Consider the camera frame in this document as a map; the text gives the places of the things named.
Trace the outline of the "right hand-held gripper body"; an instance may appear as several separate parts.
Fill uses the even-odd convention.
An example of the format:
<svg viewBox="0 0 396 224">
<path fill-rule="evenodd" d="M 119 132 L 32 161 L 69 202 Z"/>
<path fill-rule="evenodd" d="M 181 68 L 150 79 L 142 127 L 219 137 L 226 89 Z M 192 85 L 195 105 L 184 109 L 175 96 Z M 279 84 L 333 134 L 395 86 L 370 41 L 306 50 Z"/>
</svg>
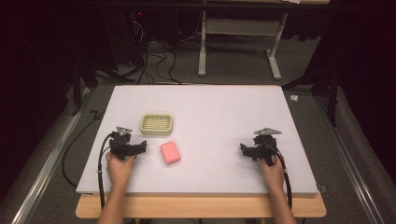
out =
<svg viewBox="0 0 396 224">
<path fill-rule="evenodd" d="M 256 136 L 253 138 L 253 142 L 256 146 L 252 159 L 257 161 L 258 159 L 264 159 L 268 166 L 272 166 L 276 163 L 276 140 L 273 134 L 277 134 L 277 130 L 271 128 L 263 128 L 254 132 Z"/>
</svg>

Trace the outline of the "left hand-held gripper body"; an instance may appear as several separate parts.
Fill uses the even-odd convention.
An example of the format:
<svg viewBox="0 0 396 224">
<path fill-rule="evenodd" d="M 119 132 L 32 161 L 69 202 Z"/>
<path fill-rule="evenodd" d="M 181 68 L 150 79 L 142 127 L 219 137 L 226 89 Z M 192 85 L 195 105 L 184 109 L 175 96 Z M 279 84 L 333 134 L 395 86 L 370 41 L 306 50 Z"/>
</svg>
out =
<svg viewBox="0 0 396 224">
<path fill-rule="evenodd" d="M 130 156 L 136 157 L 133 146 L 129 144 L 131 132 L 130 129 L 117 126 L 116 131 L 111 134 L 109 141 L 110 152 L 119 160 L 124 161 Z"/>
</svg>

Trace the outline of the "person's left hand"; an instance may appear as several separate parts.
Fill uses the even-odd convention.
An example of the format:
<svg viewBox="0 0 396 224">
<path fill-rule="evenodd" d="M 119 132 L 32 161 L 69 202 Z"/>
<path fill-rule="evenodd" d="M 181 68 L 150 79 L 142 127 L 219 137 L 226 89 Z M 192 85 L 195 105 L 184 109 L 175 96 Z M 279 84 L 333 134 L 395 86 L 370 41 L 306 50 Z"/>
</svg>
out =
<svg viewBox="0 0 396 224">
<path fill-rule="evenodd" d="M 134 156 L 122 161 L 111 152 L 106 154 L 106 169 L 114 187 L 126 187 L 132 174 L 134 160 Z"/>
</svg>

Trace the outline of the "person's right hand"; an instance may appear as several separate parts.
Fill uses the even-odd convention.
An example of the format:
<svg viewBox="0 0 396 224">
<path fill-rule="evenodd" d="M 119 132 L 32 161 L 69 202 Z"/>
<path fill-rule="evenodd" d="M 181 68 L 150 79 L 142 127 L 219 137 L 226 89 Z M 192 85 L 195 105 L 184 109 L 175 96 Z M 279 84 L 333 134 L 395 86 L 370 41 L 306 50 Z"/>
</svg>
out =
<svg viewBox="0 0 396 224">
<path fill-rule="evenodd" d="M 269 192 L 282 192 L 284 175 L 279 158 L 275 157 L 275 163 L 272 166 L 269 166 L 265 159 L 260 159 L 260 165 L 262 167 L 264 182 Z"/>
</svg>

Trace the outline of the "cream slotted soap dish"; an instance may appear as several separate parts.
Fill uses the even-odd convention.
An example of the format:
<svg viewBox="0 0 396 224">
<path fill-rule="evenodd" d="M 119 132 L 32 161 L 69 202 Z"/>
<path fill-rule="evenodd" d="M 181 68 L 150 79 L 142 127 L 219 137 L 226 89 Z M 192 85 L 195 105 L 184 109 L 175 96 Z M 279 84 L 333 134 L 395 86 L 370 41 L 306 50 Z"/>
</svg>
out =
<svg viewBox="0 0 396 224">
<path fill-rule="evenodd" d="M 140 122 L 140 132 L 149 136 L 168 136 L 173 131 L 173 121 L 168 114 L 145 114 Z"/>
</svg>

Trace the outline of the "pink soap bar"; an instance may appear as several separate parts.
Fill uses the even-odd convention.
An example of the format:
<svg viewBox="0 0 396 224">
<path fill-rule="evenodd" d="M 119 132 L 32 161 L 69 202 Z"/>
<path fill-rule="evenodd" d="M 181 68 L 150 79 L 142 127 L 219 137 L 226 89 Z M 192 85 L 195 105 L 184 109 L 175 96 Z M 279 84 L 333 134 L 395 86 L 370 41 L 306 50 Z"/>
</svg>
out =
<svg viewBox="0 0 396 224">
<path fill-rule="evenodd" d="M 162 144 L 160 149 L 166 164 L 172 164 L 180 161 L 180 155 L 177 150 L 177 146 L 173 141 Z"/>
</svg>

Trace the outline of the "white table mat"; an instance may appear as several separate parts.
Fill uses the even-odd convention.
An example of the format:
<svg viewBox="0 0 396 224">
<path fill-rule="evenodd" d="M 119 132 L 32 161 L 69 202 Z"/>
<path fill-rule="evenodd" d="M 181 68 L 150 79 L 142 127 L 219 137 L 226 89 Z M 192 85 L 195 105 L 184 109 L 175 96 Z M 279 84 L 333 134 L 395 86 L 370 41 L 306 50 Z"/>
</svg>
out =
<svg viewBox="0 0 396 224">
<path fill-rule="evenodd" d="M 173 117 L 165 137 L 145 138 L 139 130 L 145 114 Z M 277 130 L 276 144 L 286 161 L 295 194 L 318 191 L 300 136 L 280 87 L 274 85 L 152 85 L 118 86 L 112 92 L 79 180 L 79 193 L 108 189 L 99 173 L 99 150 L 117 126 L 132 131 L 131 142 L 147 140 L 145 153 L 134 162 L 128 185 L 132 193 L 264 193 L 260 165 L 243 156 L 240 143 L 250 147 L 254 132 Z M 173 141 L 180 161 L 166 164 L 160 149 Z"/>
</svg>

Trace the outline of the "wooden table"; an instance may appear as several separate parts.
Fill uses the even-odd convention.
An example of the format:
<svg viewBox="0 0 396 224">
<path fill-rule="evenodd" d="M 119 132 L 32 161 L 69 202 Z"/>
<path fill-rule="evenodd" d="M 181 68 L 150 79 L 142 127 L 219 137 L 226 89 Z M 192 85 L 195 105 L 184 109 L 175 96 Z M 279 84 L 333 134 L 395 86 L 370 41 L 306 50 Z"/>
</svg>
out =
<svg viewBox="0 0 396 224">
<path fill-rule="evenodd" d="M 221 218 L 273 217 L 268 194 L 143 194 L 125 197 L 123 214 L 131 218 Z M 98 194 L 82 194 L 76 208 L 79 218 L 97 218 L 101 213 Z M 319 193 L 293 195 L 295 217 L 325 217 L 327 210 Z"/>
</svg>

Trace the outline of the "aluminium rail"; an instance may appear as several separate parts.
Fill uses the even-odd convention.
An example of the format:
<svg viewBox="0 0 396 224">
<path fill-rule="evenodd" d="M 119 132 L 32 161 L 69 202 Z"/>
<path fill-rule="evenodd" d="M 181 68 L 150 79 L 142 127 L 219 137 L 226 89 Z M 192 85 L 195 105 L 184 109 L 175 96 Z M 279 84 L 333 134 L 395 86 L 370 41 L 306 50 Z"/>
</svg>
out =
<svg viewBox="0 0 396 224">
<path fill-rule="evenodd" d="M 341 162 L 345 168 L 349 181 L 357 195 L 365 215 L 371 224 L 385 224 L 384 218 L 380 214 L 377 205 L 375 204 L 372 193 L 370 192 L 367 184 L 363 180 L 355 162 L 349 154 L 348 148 L 338 131 L 332 124 L 327 115 L 327 107 L 321 97 L 315 97 L 314 101 L 319 109 L 321 115 L 325 119 L 327 126 L 335 141 L 337 152 L 340 156 Z"/>
<path fill-rule="evenodd" d="M 89 101 L 92 90 L 82 91 L 80 106 L 71 99 L 64 112 L 49 128 L 31 158 L 14 183 L 12 202 L 18 210 L 12 213 L 10 224 L 27 224 L 45 192 L 66 149 L 66 143 L 78 124 L 81 111 Z"/>
</svg>

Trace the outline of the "white metal desk frame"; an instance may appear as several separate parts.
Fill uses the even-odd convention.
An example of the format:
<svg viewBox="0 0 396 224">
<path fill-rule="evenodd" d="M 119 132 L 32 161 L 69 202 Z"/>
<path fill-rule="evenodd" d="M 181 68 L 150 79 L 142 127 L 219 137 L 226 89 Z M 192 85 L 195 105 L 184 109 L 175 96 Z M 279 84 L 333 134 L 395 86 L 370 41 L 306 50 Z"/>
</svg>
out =
<svg viewBox="0 0 396 224">
<path fill-rule="evenodd" d="M 206 73 L 206 37 L 208 35 L 255 35 L 271 36 L 274 39 L 273 46 L 265 52 L 273 79 L 280 80 L 281 74 L 276 61 L 276 50 L 283 34 L 287 18 L 288 14 L 283 13 L 278 21 L 209 19 L 204 11 L 201 20 L 201 47 L 199 53 L 198 76 L 204 77 Z"/>
</svg>

